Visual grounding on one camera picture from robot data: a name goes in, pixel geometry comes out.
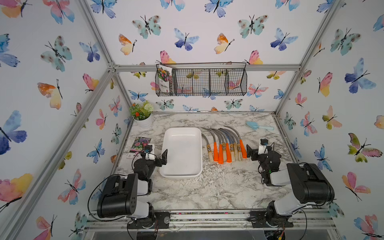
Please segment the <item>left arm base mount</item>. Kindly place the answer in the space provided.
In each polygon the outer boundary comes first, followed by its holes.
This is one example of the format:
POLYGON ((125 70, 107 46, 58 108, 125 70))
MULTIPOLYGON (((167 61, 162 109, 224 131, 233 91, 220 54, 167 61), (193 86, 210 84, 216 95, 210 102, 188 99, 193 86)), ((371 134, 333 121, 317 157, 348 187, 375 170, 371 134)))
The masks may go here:
POLYGON ((128 223, 129 230, 168 229, 171 222, 170 212, 150 212, 144 219, 133 220, 128 223))

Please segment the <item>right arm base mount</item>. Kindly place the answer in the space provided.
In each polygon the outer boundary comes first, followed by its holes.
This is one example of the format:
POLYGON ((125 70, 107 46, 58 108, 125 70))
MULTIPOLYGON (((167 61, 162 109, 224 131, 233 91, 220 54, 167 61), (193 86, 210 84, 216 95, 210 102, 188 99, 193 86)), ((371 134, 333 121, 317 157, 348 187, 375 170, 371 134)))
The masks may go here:
POLYGON ((253 228, 293 228, 294 224, 289 222, 291 216, 281 216, 273 210, 256 210, 250 211, 247 221, 252 223, 253 228))

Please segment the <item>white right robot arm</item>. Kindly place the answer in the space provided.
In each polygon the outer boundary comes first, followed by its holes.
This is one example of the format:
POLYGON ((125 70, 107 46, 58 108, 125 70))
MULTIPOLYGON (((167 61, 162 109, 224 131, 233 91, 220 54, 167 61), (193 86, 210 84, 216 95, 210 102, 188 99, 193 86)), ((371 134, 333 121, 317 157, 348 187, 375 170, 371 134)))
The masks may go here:
POLYGON ((315 164, 288 163, 281 170, 282 155, 261 139, 259 147, 246 147, 247 157, 259 163, 258 173, 262 184, 268 187, 290 185, 292 191, 279 200, 271 201, 266 208, 265 220, 272 227, 292 227, 288 219, 307 206, 321 207, 335 198, 335 191, 315 164))

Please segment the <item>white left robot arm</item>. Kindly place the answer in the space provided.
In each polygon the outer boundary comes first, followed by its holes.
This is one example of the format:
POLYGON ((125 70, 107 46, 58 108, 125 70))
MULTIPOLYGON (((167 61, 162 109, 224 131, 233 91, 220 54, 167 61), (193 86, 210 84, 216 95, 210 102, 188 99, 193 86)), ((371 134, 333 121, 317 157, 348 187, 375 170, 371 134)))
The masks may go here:
POLYGON ((100 222, 112 222, 128 217, 154 223, 156 215, 152 204, 141 202, 139 197, 151 194, 151 177, 155 168, 161 168, 167 163, 168 149, 158 157, 154 154, 153 145, 145 146, 132 159, 132 173, 110 175, 98 185, 102 189, 98 197, 97 215, 91 217, 100 222))

